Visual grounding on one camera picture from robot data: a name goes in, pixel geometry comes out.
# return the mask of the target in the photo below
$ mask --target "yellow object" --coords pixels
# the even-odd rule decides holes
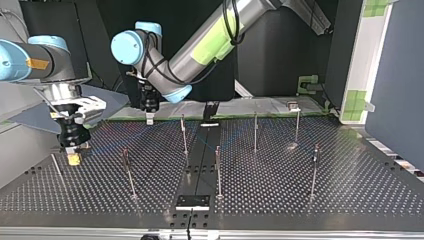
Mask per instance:
[[[48,65],[49,65],[49,61],[34,59],[34,58],[27,59],[27,66],[30,68],[46,70]]]
[[[68,154],[68,163],[70,166],[79,166],[81,164],[81,154],[79,153]]]
[[[236,31],[236,19],[234,17],[234,13],[228,12],[227,15],[231,31],[234,34]],[[243,28],[244,25],[240,23],[240,30]],[[230,40],[227,27],[225,26],[225,20],[222,16],[197,44],[191,54],[191,57],[196,60],[196,62],[205,66],[211,63],[215,58],[222,60],[234,48],[234,46],[231,45]]]

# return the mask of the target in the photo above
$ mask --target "gray wall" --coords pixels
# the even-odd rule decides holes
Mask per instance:
[[[394,3],[366,130],[424,170],[424,1]]]
[[[0,7],[12,10],[22,17],[18,0],[1,1]],[[24,36],[20,23],[14,18],[10,20]],[[19,41],[16,33],[10,29],[2,17],[0,17],[0,38]],[[0,123],[40,102],[41,99],[30,87],[0,83]],[[50,149],[56,144],[54,134],[17,124],[0,124],[0,188],[45,159]]]
[[[328,61],[325,88],[330,100],[341,107],[363,0],[340,0]]]

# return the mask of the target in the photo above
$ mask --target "black cable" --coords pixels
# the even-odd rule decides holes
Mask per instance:
[[[234,11],[234,17],[235,17],[235,21],[236,21],[236,29],[235,29],[235,34],[233,35],[233,32],[231,30],[231,25],[230,22],[228,20],[228,15],[227,15],[227,0],[223,0],[223,4],[222,4],[222,11],[223,11],[223,15],[224,15],[224,22],[225,22],[225,26],[228,32],[228,35],[231,39],[231,44],[233,46],[239,45],[240,43],[243,42],[244,40],[244,34],[242,34],[242,36],[240,37],[240,13],[238,12],[237,9],[237,1],[236,0],[231,0],[232,6],[233,6],[233,11]],[[199,79],[197,80],[193,80],[189,83],[184,82],[183,80],[179,79],[175,73],[172,72],[171,67],[169,65],[169,62],[167,62],[167,68],[168,68],[168,72],[171,74],[171,76],[174,78],[170,78],[168,77],[165,73],[163,73],[159,67],[166,61],[165,58],[162,58],[161,60],[159,60],[157,63],[155,63],[152,59],[152,57],[150,56],[150,41],[151,41],[151,36],[153,36],[153,38],[155,39],[155,48],[157,48],[159,46],[159,40],[158,40],[158,36],[156,35],[156,33],[153,32],[146,32],[143,30],[139,30],[144,32],[144,34],[146,34],[146,39],[144,41],[144,46],[147,49],[144,53],[144,57],[143,57],[143,62],[141,64],[141,75],[144,78],[148,78],[154,71],[158,72],[163,78],[165,78],[166,80],[174,83],[174,84],[178,84],[178,85],[194,85],[197,83],[200,83],[202,81],[204,81],[216,68],[216,66],[218,65],[219,61],[216,60],[214,62],[214,64],[212,65],[212,67],[210,67],[210,69]],[[152,68],[149,70],[149,72],[145,72],[146,70],[146,64],[147,61],[150,61],[150,64],[152,64]]]
[[[102,82],[102,86],[101,86],[101,88],[104,88],[104,89],[107,89],[107,90],[110,90],[110,88],[106,85],[106,83],[105,83],[105,81],[99,76],[99,74],[97,74],[97,72],[96,71],[94,71],[94,69],[92,68],[92,67],[90,67],[90,69],[91,69],[91,72],[93,72],[94,73],[94,75],[95,76],[97,76],[97,78],[99,79],[99,81],[100,82]]]
[[[236,29],[235,29],[235,34],[233,35],[233,31],[231,29],[231,25],[230,22],[228,20],[228,13],[227,13],[227,0],[223,0],[222,3],[222,14],[224,16],[224,23],[225,23],[225,27],[227,29],[227,33],[228,36],[231,39],[231,45],[236,46],[239,45],[243,42],[244,40],[244,34],[242,34],[241,38],[240,38],[240,13],[238,12],[237,9],[237,1],[236,0],[231,0],[232,6],[233,6],[233,11],[234,11],[234,17],[236,20]]]
[[[113,82],[113,85],[112,85],[112,88],[111,88],[112,90],[115,89],[115,86],[118,83],[118,80],[119,80],[120,77],[122,77],[121,74],[119,74],[118,77],[115,79],[115,82]]]
[[[144,45],[145,45],[145,47],[146,47],[146,51],[145,51],[145,53],[144,53],[144,57],[143,57],[143,63],[142,63],[142,69],[141,69],[141,75],[144,77],[144,78],[148,78],[154,71],[156,71],[156,72],[158,72],[163,78],[165,78],[166,80],[168,80],[168,81],[170,81],[170,82],[172,82],[172,83],[175,83],[175,84],[178,84],[178,85],[183,85],[183,86],[185,86],[185,85],[193,85],[193,84],[197,84],[197,83],[200,83],[200,82],[202,82],[202,81],[204,81],[211,73],[212,73],[212,71],[216,68],[216,66],[217,66],[217,64],[218,64],[218,62],[219,61],[216,61],[214,64],[213,64],[213,66],[210,68],[210,70],[204,75],[204,76],[202,76],[200,79],[197,79],[197,80],[193,80],[192,82],[189,82],[189,83],[186,83],[186,82],[184,82],[183,80],[181,80],[181,79],[179,79],[173,72],[172,72],[172,70],[171,70],[171,68],[170,68],[170,66],[169,66],[169,62],[168,62],[168,64],[167,64],[167,67],[168,67],[168,71],[169,71],[169,73],[172,75],[172,77],[174,78],[174,79],[172,79],[172,78],[170,78],[170,77],[168,77],[165,73],[163,73],[160,69],[159,69],[159,67],[166,61],[164,58],[162,58],[161,60],[159,60],[157,63],[155,63],[154,61],[153,61],[153,59],[152,59],[152,56],[150,56],[150,52],[149,52],[149,49],[150,49],[150,37],[151,36],[153,36],[154,38],[155,38],[155,40],[156,40],[156,46],[155,47],[158,47],[158,38],[157,38],[157,36],[156,36],[156,34],[155,33],[153,33],[153,32],[145,32],[145,31],[143,31],[143,30],[139,30],[139,31],[142,31],[142,32],[144,32],[145,34],[146,34],[146,39],[145,39],[145,41],[144,41]],[[146,74],[145,73],[145,67],[146,67],[146,63],[147,63],[147,60],[148,61],[150,61],[150,64],[152,64],[152,69],[150,69],[150,71]]]
[[[331,105],[333,105],[333,108],[334,108],[334,110],[336,110],[337,114],[339,116],[341,116],[339,110],[337,110],[337,108],[336,108],[336,105],[334,105],[333,101],[331,101],[330,97],[328,96],[327,91],[325,90],[324,84],[320,83],[320,85],[322,87],[322,91],[324,92],[324,95],[327,98],[327,100],[330,102]]]

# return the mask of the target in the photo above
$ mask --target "metal pin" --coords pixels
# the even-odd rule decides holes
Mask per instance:
[[[254,151],[255,153],[258,151],[258,114],[255,112],[255,147]]]
[[[299,104],[297,102],[288,102],[287,108],[289,109],[289,112],[291,113],[297,113],[296,117],[296,134],[294,137],[294,142],[290,145],[289,149],[295,149],[298,145],[299,140],[299,125],[300,125],[300,112],[302,111],[299,108]]]
[[[56,167],[57,173],[59,174],[60,179],[62,180],[62,184],[66,189],[65,179],[63,179],[63,174],[62,174],[62,171],[60,170],[59,164],[57,163],[56,157],[54,156],[54,154],[51,154],[50,156],[53,159],[54,166]]]
[[[133,193],[132,198],[138,199],[137,193],[135,192],[134,181],[133,181],[133,177],[132,177],[132,173],[131,173],[131,163],[130,163],[130,159],[129,159],[128,148],[124,148],[122,161],[123,161],[124,169],[128,174],[128,179],[130,181],[131,190],[132,190],[132,193]]]
[[[300,123],[300,109],[297,112],[297,120],[296,120],[296,137],[294,138],[294,141],[297,143],[297,139],[299,136],[299,123]]]
[[[183,139],[184,139],[184,154],[186,156],[188,156],[187,137],[186,137],[184,114],[181,117],[181,131],[183,132]]]
[[[316,183],[316,177],[317,177],[317,170],[318,170],[318,164],[320,161],[320,148],[319,145],[316,144],[315,145],[315,150],[314,150],[314,157],[313,157],[313,162],[314,162],[314,175],[312,178],[312,187],[311,187],[311,200],[315,197],[315,183]]]
[[[221,153],[220,153],[219,146],[216,147],[215,155],[216,155],[215,168],[218,172],[218,196],[217,197],[218,199],[222,199],[224,198],[224,196],[222,195],[222,190],[221,190]]]

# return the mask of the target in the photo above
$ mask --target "metal plate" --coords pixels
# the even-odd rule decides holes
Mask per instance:
[[[189,146],[193,145],[198,125],[198,122],[186,123]],[[22,184],[21,180],[8,186],[14,189],[0,195],[1,213],[9,217],[27,215],[32,220],[34,216],[45,216],[39,222],[19,219],[25,225],[53,221],[54,226],[82,227],[86,224],[84,221],[68,222],[67,218],[84,215],[101,220],[99,225],[109,217],[112,222],[120,219],[122,226],[168,228],[174,221],[170,216],[187,164],[180,122],[155,126],[109,122],[95,131],[92,138],[92,151],[81,166],[69,167],[66,156],[56,156],[66,188],[49,159],[43,166],[24,174]],[[137,200],[131,198],[129,178],[122,164],[124,147],[129,149]],[[144,217],[150,221],[140,221]],[[18,223],[14,218],[2,220],[2,225]]]
[[[291,148],[295,122],[259,119],[256,154],[253,119],[200,131],[199,122],[187,122],[194,146],[188,171],[179,121],[106,123],[94,132],[93,155],[82,166],[65,167],[60,158],[66,191],[50,161],[0,190],[0,226],[424,232],[418,179],[333,118],[302,118],[299,145]],[[317,143],[322,159],[311,200]],[[214,196],[216,174],[195,173],[196,166],[213,167],[218,144],[223,200]],[[124,146],[134,158],[137,204],[122,168]],[[177,197],[192,193],[211,196],[209,212],[175,211]]]
[[[222,122],[223,200],[212,228],[230,230],[424,231],[424,185],[358,139],[336,119],[260,119]],[[321,147],[315,197],[313,151]]]

